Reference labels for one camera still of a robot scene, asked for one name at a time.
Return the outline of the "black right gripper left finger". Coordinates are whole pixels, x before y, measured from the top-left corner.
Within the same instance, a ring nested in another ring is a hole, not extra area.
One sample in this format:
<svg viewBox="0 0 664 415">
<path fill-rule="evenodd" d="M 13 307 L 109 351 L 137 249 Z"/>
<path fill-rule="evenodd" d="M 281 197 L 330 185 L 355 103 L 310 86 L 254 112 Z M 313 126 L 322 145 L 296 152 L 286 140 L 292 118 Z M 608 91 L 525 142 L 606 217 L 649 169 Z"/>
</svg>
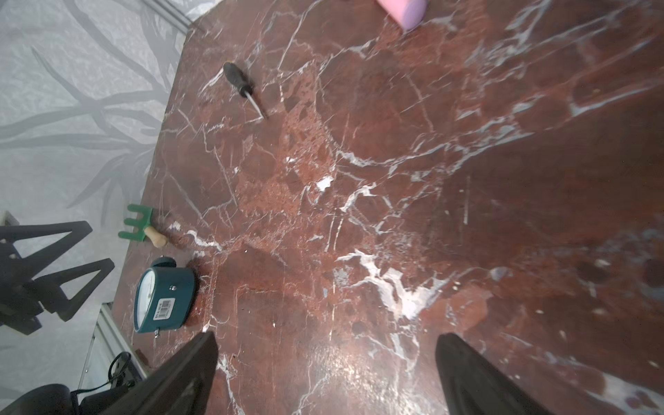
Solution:
<svg viewBox="0 0 664 415">
<path fill-rule="evenodd" d="M 199 333 L 104 413 L 204 414 L 217 360 L 214 333 Z"/>
</svg>

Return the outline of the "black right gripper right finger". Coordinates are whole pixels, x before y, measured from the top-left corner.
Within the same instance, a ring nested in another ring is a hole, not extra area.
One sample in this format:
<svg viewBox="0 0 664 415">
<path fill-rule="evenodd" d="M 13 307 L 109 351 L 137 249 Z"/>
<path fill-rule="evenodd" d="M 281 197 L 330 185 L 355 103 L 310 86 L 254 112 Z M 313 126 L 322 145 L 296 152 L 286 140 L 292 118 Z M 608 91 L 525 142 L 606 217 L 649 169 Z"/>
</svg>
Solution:
<svg viewBox="0 0 664 415">
<path fill-rule="evenodd" d="M 550 413 L 458 335 L 439 336 L 436 363 L 450 414 Z"/>
</svg>

